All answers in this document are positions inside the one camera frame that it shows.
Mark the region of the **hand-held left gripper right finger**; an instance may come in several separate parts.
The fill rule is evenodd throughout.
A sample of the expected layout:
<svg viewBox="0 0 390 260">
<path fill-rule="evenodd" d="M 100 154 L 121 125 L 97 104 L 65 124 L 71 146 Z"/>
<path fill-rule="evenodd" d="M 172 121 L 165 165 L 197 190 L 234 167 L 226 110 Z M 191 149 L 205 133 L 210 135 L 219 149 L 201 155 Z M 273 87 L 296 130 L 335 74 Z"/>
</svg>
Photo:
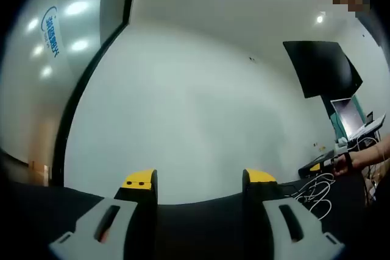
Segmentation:
<svg viewBox="0 0 390 260">
<path fill-rule="evenodd" d="M 321 221 L 286 197 L 272 175 L 244 169 L 243 243 L 246 259 L 338 259 L 344 244 Z"/>
</svg>

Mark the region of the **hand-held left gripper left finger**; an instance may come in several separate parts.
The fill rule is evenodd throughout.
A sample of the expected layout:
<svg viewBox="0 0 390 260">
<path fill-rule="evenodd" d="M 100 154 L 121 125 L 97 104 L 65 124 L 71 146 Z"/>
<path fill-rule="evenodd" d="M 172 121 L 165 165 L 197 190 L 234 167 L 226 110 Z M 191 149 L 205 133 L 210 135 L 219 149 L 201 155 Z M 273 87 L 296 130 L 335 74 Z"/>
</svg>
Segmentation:
<svg viewBox="0 0 390 260">
<path fill-rule="evenodd" d="M 49 248 L 58 259 L 152 259 L 157 203 L 157 170 L 135 172 Z"/>
</svg>

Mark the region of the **person's right hand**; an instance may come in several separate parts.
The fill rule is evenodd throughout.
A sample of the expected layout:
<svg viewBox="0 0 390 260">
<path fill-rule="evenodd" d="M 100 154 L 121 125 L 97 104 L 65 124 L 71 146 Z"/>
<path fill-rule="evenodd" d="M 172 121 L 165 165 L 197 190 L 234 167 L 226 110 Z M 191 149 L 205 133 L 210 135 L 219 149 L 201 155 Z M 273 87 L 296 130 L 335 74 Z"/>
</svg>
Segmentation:
<svg viewBox="0 0 390 260">
<path fill-rule="evenodd" d="M 355 153 L 344 153 L 336 157 L 333 161 L 333 175 L 338 177 L 353 170 L 353 160 L 355 159 Z"/>
</svg>

